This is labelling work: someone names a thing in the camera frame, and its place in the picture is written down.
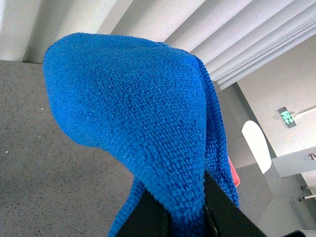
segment blue towel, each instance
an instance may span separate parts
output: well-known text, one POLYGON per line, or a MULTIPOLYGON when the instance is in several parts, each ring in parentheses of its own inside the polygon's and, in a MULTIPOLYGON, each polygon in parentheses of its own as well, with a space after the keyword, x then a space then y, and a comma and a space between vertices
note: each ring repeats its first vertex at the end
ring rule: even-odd
POLYGON ((171 214, 175 236, 203 236, 205 171, 238 205, 218 99, 198 58, 147 39, 77 33, 48 49, 43 72, 61 129, 135 176, 109 236, 145 188, 171 214))

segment white lamp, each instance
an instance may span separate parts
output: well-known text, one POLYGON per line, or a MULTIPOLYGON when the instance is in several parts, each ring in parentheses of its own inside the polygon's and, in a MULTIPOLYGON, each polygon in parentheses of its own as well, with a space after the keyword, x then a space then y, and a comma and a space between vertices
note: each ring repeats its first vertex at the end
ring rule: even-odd
POLYGON ((261 128, 254 121, 247 121, 241 131, 261 172, 264 174, 270 169, 272 160, 261 128))

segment pink object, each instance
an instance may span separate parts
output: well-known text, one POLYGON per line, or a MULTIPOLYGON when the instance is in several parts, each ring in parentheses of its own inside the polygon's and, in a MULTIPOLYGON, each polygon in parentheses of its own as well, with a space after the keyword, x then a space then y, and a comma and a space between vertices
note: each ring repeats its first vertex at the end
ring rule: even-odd
POLYGON ((233 166, 233 163, 231 162, 231 159, 229 159, 229 157, 228 157, 228 161, 229 161, 229 165, 231 167, 231 172, 232 172, 234 184, 237 187, 240 184, 240 179, 239 179, 237 172, 233 166))

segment ceiling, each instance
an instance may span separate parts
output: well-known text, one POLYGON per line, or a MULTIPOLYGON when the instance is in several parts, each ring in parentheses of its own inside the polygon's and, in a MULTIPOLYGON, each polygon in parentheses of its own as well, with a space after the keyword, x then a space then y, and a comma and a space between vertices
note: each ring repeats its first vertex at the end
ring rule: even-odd
POLYGON ((316 34, 316 0, 0 0, 0 60, 42 63, 75 32, 184 49, 224 89, 316 34))

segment exit sign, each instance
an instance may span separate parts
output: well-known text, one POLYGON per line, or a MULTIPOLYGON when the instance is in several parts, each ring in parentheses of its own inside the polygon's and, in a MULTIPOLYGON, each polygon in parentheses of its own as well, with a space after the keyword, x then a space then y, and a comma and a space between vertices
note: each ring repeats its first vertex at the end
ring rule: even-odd
POLYGON ((285 122, 287 128, 292 128, 296 126, 294 119, 292 118, 291 114, 286 109, 286 107, 279 109, 278 112, 281 115, 283 121, 285 122))

